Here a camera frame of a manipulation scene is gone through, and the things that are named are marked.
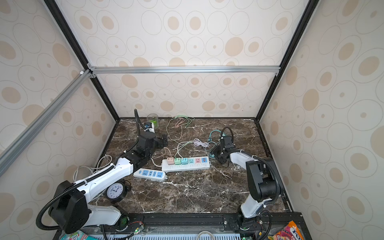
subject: colorful snack bag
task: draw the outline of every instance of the colorful snack bag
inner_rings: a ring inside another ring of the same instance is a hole
[[[268,236],[269,240],[304,240],[295,222],[290,221],[280,232],[273,236]]]

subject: black mounting rail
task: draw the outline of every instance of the black mounting rail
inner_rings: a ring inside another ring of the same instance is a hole
[[[293,34],[291,42],[288,45],[287,51],[285,52],[284,57],[280,63],[279,73],[272,80],[271,86],[269,87],[268,92],[267,92],[267,94],[263,100],[263,103],[260,107],[260,110],[257,113],[257,116],[256,116],[257,121],[260,121],[260,119],[262,118],[262,116],[263,116],[263,114],[264,114],[264,112],[268,106],[268,103],[271,100],[273,93],[275,92],[276,87],[279,84],[279,82],[280,82],[280,80],[281,80],[281,78],[285,72],[285,69],[287,68],[287,66],[289,64],[289,61],[291,60],[292,55],[293,55],[297,45],[299,44],[299,41],[300,41],[304,31],[305,31],[305,28],[307,27],[308,22],[311,19],[314,10],[316,9],[318,2],[319,2],[319,0],[309,0],[308,4],[304,10],[304,13],[301,16],[300,22],[297,25],[295,33]]]
[[[228,214],[128,214],[129,222],[140,221],[143,222],[145,227],[162,228],[162,227],[215,227],[221,232],[225,233],[240,233],[244,236],[253,236],[255,231],[260,231],[261,226],[255,223],[248,230],[241,230],[237,224],[238,213]],[[264,228],[268,226],[269,216],[262,214],[260,216]],[[305,240],[312,240],[308,227],[305,224],[303,215],[299,212],[290,213],[271,213],[273,228],[283,228],[290,221],[294,221],[301,229]],[[117,232],[113,227],[104,226],[106,232],[111,234],[130,234],[137,227],[139,223],[128,225],[128,228],[123,232]]]
[[[65,20],[65,17],[61,13],[55,0],[44,0],[44,2],[47,5],[49,11],[51,12],[53,18],[56,20],[57,25],[59,26],[59,28],[60,28],[61,32],[63,33],[63,35],[65,36],[65,38],[67,39],[69,45],[71,46],[72,50],[76,54],[81,65],[83,66],[83,68],[89,69],[89,71],[92,73],[92,70],[89,68],[89,65],[88,65],[89,61],[88,61],[87,57],[85,56],[83,50],[81,49],[78,41],[76,40],[71,28],[69,27],[67,21]],[[97,79],[96,75],[94,75],[94,77],[91,78],[91,81],[92,81],[93,85],[95,86],[97,92],[99,93],[101,99],[104,101],[105,105],[107,106],[112,117],[115,119],[115,121],[118,121],[119,115],[117,114],[115,108],[113,107],[111,101],[109,100],[106,92],[104,91],[104,89],[103,89],[102,85],[100,84],[99,80]]]

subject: white power strip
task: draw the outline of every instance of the white power strip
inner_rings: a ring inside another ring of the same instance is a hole
[[[167,159],[163,159],[162,161],[161,170],[164,172],[178,172],[210,168],[208,156],[183,158],[181,164],[168,164],[168,162],[169,161]]]
[[[133,176],[156,181],[164,181],[165,179],[167,179],[167,175],[165,172],[146,168],[140,168],[139,170],[133,173]]]

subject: glass cup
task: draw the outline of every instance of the glass cup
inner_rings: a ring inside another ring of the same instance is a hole
[[[151,113],[147,116],[147,121],[153,123],[154,127],[157,128],[159,126],[159,117],[156,113]]]

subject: clock face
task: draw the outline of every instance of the clock face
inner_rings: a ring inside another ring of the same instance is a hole
[[[107,196],[111,199],[115,199],[121,195],[123,191],[123,185],[119,182],[112,184],[107,189]]]

